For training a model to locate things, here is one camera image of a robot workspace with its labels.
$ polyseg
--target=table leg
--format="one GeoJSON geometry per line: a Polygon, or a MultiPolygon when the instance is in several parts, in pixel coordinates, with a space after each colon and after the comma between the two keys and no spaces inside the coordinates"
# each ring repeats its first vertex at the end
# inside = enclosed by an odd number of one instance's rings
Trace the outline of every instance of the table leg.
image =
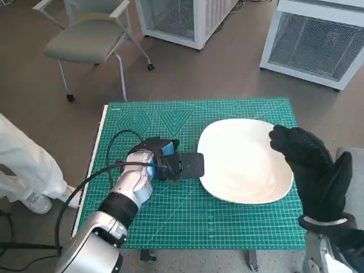
{"type": "Polygon", "coordinates": [[[157,260],[157,257],[150,254],[149,249],[141,249],[141,251],[140,251],[140,260],[155,261],[155,260],[157,260]]]}
{"type": "Polygon", "coordinates": [[[258,272],[258,259],[257,259],[257,251],[256,250],[248,250],[247,255],[245,257],[246,264],[249,266],[251,271],[258,272]]]}

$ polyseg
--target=black glove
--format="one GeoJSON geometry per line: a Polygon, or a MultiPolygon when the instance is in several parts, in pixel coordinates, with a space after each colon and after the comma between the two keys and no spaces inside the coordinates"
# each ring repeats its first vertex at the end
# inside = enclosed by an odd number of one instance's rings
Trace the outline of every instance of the black glove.
{"type": "Polygon", "coordinates": [[[274,126],[271,147],[281,152],[295,177],[303,214],[319,222],[343,218],[345,195],[352,176],[351,153],[333,163],[324,143],[302,128],[274,126]]]}

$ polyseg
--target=hexagon pattern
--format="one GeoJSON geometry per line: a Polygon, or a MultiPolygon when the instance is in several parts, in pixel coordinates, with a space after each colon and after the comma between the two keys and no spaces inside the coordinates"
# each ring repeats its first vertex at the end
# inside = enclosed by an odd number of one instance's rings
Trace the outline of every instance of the hexagon pattern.
{"type": "Polygon", "coordinates": [[[145,111],[126,112],[118,121],[120,130],[130,129],[143,135],[151,126],[151,120],[145,111]]]}

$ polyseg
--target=green cutting mat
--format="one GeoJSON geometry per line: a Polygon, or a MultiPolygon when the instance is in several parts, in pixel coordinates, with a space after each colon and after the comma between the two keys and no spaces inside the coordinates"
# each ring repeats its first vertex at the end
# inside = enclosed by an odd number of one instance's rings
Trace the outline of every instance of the green cutting mat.
{"type": "MultiPolygon", "coordinates": [[[[112,136],[132,129],[144,138],[181,140],[181,152],[197,151],[198,139],[212,122],[253,118],[287,127],[296,126],[287,98],[111,103],[102,128],[93,172],[105,166],[112,136]]],[[[138,143],[126,134],[114,144],[110,162],[125,159],[138,143]]],[[[114,180],[120,171],[114,170],[114,180]]],[[[297,224],[301,205],[295,186],[285,198],[268,205],[240,205],[220,201],[199,179],[178,185],[154,180],[153,194],[129,229],[125,248],[143,249],[303,249],[304,231],[297,224]]],[[[80,225],[98,208],[109,191],[107,175],[88,187],[80,225]]]]}

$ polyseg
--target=white plate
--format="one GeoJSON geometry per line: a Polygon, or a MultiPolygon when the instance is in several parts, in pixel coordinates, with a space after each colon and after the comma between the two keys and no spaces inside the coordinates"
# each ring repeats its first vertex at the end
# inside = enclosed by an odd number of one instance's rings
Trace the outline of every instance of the white plate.
{"type": "Polygon", "coordinates": [[[224,119],[202,132],[197,151],[204,155],[204,188],[240,204],[265,204],[284,197],[293,173],[284,156],[270,147],[273,125],[254,119],[224,119]]]}

